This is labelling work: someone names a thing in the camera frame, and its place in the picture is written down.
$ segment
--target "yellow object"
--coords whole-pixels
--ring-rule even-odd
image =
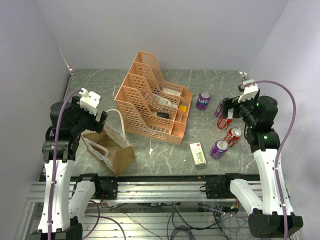
[[[179,109],[181,109],[182,110],[182,112],[186,112],[187,111],[187,106],[186,105],[182,105],[182,104],[180,104],[179,105]]]

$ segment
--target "perforated plastic rack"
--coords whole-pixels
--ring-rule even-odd
[[[181,95],[165,93],[163,88],[177,91]],[[177,107],[158,103],[154,94],[170,100]],[[114,100],[122,113],[127,132],[181,144],[192,93],[185,86],[165,81],[152,53],[138,52]],[[181,104],[187,106],[186,112],[179,109]],[[167,113],[169,119],[153,113]]]

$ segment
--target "gray wall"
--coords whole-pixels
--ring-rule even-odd
[[[73,69],[248,71],[288,0],[34,0]]]
[[[70,72],[32,0],[0,2],[0,239],[14,239]]]
[[[284,178],[295,213],[303,216],[305,239],[319,239],[320,217],[320,1],[291,0],[255,60],[249,76],[274,80],[293,93],[296,121],[282,152]],[[261,83],[261,93],[277,99],[274,128],[283,138],[292,103],[281,88]]]

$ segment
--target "white box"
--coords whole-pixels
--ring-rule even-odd
[[[190,148],[191,148],[195,165],[206,164],[205,155],[204,155],[204,152],[202,151],[200,142],[191,143]]]

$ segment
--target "marble table top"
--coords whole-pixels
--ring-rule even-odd
[[[86,88],[101,95],[99,112],[114,109],[116,108],[114,98],[127,71],[127,69],[75,69],[67,92]],[[127,133],[127,139],[134,148],[136,159],[122,173],[122,176],[258,174],[254,156],[244,137],[219,160],[211,158],[209,154],[216,140],[223,139],[227,134],[227,130],[218,129],[218,119],[214,112],[222,98],[239,95],[238,85],[241,84],[239,72],[164,69],[162,74],[166,81],[187,86],[193,93],[182,144],[176,145]],[[211,95],[209,105],[204,111],[196,108],[198,95],[202,91],[208,91]],[[106,123],[121,132],[117,113],[110,112]],[[230,127],[243,129],[244,123],[240,119],[235,119]],[[189,144],[197,142],[201,143],[206,165],[195,166]],[[86,151],[81,140],[72,176],[76,177],[83,173],[112,175]]]

